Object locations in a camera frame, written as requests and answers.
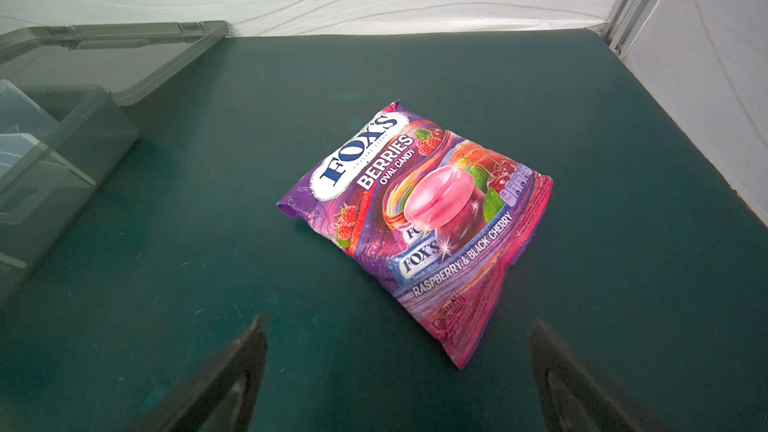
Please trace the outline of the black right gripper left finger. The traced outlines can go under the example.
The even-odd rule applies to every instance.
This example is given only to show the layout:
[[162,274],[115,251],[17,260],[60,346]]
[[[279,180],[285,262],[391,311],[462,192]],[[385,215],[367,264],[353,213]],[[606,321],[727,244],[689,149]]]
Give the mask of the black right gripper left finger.
[[129,426],[129,431],[246,431],[265,372],[261,315],[192,377]]

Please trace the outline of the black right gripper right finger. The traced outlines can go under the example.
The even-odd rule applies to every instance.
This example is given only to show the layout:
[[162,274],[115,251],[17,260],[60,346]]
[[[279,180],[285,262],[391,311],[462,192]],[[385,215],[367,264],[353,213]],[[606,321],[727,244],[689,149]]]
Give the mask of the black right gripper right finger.
[[658,431],[660,420],[542,320],[530,329],[534,382],[549,431]]

